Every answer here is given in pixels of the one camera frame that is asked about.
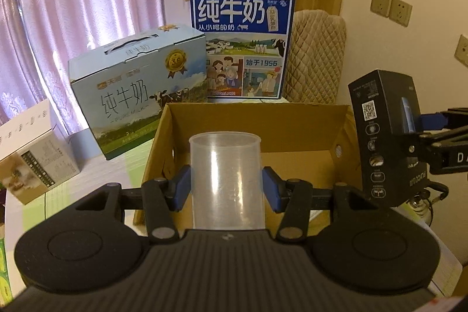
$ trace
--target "open cardboard box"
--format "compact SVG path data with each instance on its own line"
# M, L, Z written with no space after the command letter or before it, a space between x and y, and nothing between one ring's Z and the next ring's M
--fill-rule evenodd
M316 188L343 182L361 189L356 127L349 106L293 103L168 104L151 147L143 182L171 179L190 163L189 138L209 131L244 131L261 137L261 164L271 166L282 179L300 178ZM322 213L315 230L329 224ZM192 202L173 214L180 232L192 228ZM266 226L274 235L282 214L265 199ZM144 223L136 211L134 224ZM309 226L309 235L314 227Z

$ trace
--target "plastic handle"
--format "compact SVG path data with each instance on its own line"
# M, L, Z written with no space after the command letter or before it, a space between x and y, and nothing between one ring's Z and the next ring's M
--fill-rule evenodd
M158 37L158 35L155 34L155 35L144 35L144 36L141 36L141 37L139 37L137 39L130 39L130 40L127 40L127 41L125 41L125 42L123 42L121 44L114 45L113 47L111 47L107 51L105 51L104 53L109 54L109 53L115 51L116 49L120 49L120 48L126 46L127 44L137 43L137 42L141 42L141 41L146 40L146 39L157 38L157 37Z

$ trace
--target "translucent plastic cup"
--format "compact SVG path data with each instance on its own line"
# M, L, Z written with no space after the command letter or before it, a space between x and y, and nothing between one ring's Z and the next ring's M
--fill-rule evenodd
M260 138L223 131L189 142L194 229L264 229Z

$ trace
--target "black and white cow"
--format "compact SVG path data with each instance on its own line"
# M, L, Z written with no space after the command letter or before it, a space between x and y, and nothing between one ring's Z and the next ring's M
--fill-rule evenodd
M286 48L286 43L283 39L275 39L275 42L273 44L273 48L278 49L278 53L281 57L285 56L285 48Z
M174 93L166 94L167 90L163 90L162 92L158 92L149 98L156 100L159 104L161 110L169 103L174 102L183 102L189 96L189 89L185 88L182 90L178 90Z

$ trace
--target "quilted chair back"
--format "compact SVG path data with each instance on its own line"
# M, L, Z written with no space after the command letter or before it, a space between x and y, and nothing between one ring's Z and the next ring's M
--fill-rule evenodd
M283 97L334 104L345 55L346 24L322 10L294 12Z

